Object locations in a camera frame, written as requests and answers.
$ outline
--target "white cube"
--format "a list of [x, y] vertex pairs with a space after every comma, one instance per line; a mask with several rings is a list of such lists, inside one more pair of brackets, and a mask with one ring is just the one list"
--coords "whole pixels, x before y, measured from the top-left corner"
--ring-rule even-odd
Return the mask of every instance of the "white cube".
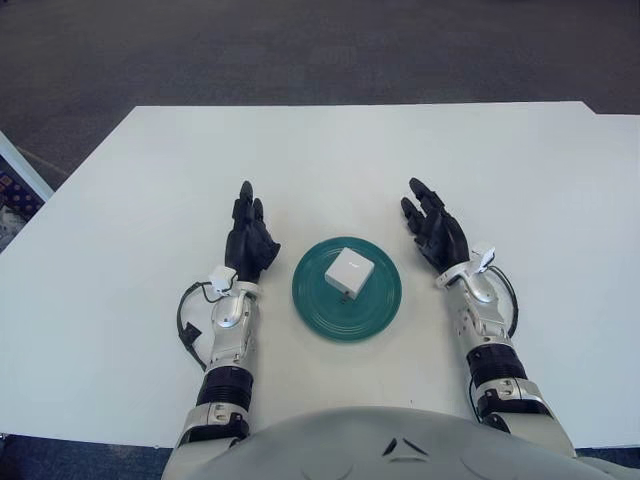
[[374, 264], [350, 248], [343, 248], [324, 274], [329, 285], [355, 300], [371, 276]]

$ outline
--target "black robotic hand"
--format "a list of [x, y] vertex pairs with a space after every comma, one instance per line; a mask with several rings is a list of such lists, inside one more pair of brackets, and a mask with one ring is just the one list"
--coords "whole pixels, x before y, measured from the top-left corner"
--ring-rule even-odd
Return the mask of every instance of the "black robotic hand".
[[233, 229], [227, 237], [224, 264], [238, 272], [238, 280], [258, 283], [260, 272], [266, 270], [280, 251], [264, 224], [260, 199], [253, 199], [253, 187], [242, 184], [240, 198], [233, 206]]
[[444, 209], [440, 197], [417, 178], [412, 178], [409, 186], [426, 217], [408, 198], [404, 197], [400, 203], [422, 255], [440, 274], [468, 261], [467, 238], [456, 219]]

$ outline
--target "black cable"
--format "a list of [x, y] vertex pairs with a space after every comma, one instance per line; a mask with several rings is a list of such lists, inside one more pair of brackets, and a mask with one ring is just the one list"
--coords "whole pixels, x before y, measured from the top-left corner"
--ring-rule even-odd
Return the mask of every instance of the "black cable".
[[218, 302], [222, 297], [218, 297], [215, 300], [211, 300], [208, 296], [207, 296], [207, 291], [205, 290], [204, 286], [205, 285], [211, 285], [211, 282], [202, 282], [200, 283], [200, 287], [202, 288], [202, 294], [204, 295], [204, 299], [209, 302], [209, 303], [216, 303]]
[[[513, 315], [511, 318], [511, 325], [509, 326], [509, 330], [507, 331], [507, 335], [509, 338], [513, 337], [516, 333], [516, 329], [518, 328], [518, 316], [520, 314], [520, 307], [518, 307], [518, 298], [516, 297], [516, 291], [511, 285], [509, 278], [507, 275], [500, 269], [500, 267], [496, 267], [495, 265], [489, 265], [487, 267], [488, 270], [491, 270], [493, 274], [500, 279], [504, 288], [507, 290], [509, 297], [511, 298], [511, 306], [513, 308]], [[482, 419], [480, 415], [478, 415], [478, 410], [476, 410], [476, 406], [473, 403], [473, 396], [471, 395], [471, 387], [473, 385], [473, 377], [469, 380], [469, 404], [471, 405], [471, 409], [473, 410], [473, 414], [476, 416], [476, 420], [482, 423]]]
[[476, 406], [473, 404], [473, 396], [471, 395], [471, 385], [473, 385], [473, 377], [469, 380], [469, 405], [471, 405], [471, 410], [473, 410], [473, 414], [476, 416], [476, 420], [478, 423], [482, 423], [480, 419], [480, 415], [478, 415], [478, 411], [476, 410]]
[[513, 315], [511, 318], [511, 325], [509, 326], [509, 331], [507, 332], [507, 336], [511, 338], [516, 333], [516, 329], [518, 328], [518, 316], [520, 315], [520, 307], [518, 307], [518, 298], [516, 297], [516, 291], [513, 289], [513, 285], [511, 285], [509, 278], [499, 267], [496, 267], [495, 265], [489, 265], [488, 269], [491, 270], [495, 274], [495, 276], [500, 279], [504, 287], [507, 289], [509, 297], [511, 298]]
[[189, 352], [189, 355], [191, 355], [194, 358], [194, 360], [198, 362], [198, 365], [200, 365], [200, 368], [202, 368], [202, 370], [206, 370], [207, 365], [198, 356], [196, 349], [193, 348], [193, 342], [196, 341], [196, 339], [200, 336], [202, 332], [189, 322], [187, 322], [186, 327], [182, 326], [182, 306], [184, 305], [184, 302], [187, 300], [187, 297], [191, 295], [193, 292], [195, 292], [198, 288], [202, 288], [202, 293], [204, 294], [205, 298], [207, 299], [207, 302], [209, 303], [216, 303], [218, 300], [220, 300], [220, 298], [222, 298], [220, 297], [216, 300], [209, 300], [209, 297], [207, 297], [207, 293], [205, 292], [205, 289], [204, 289], [205, 285], [211, 285], [211, 282], [196, 282], [193, 285], [191, 285], [189, 288], [187, 288], [185, 292], [182, 294], [182, 298], [180, 298], [180, 303], [178, 304], [178, 313], [176, 314], [178, 338], [180, 338], [180, 341], [184, 345], [184, 348], [187, 350], [187, 352]]

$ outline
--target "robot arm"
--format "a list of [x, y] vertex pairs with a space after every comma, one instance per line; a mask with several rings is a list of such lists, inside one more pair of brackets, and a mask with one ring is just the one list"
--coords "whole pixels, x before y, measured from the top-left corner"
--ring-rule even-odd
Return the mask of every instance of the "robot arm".
[[202, 360], [193, 341], [200, 334], [193, 325], [178, 329], [189, 353], [205, 374], [196, 406], [187, 415], [178, 444], [163, 479], [181, 478], [199, 462], [223, 453], [249, 435], [249, 407], [253, 387], [255, 345], [252, 332], [259, 321], [260, 272], [267, 269], [280, 250], [269, 235], [262, 203], [253, 199], [244, 182], [233, 208], [234, 226], [227, 237], [225, 266], [216, 267], [210, 282], [194, 284], [187, 292], [211, 284], [219, 297], [211, 314], [214, 340], [211, 355]]
[[485, 425], [575, 457], [562, 426], [518, 358], [498, 312], [498, 295], [487, 279], [494, 249], [469, 254], [458, 222], [438, 195], [413, 178], [410, 187], [426, 216], [403, 198], [401, 205], [421, 253], [438, 271], [436, 285], [446, 291], [454, 334], [460, 341], [475, 386], [474, 413]]

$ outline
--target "robot forearm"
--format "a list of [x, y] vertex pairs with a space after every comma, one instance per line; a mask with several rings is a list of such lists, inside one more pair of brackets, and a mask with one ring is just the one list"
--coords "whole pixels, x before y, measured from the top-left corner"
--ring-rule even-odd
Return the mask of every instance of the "robot forearm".
[[473, 408], [486, 425], [575, 456], [538, 386], [527, 377], [486, 275], [486, 270], [462, 274], [446, 287], [454, 332], [475, 386]]

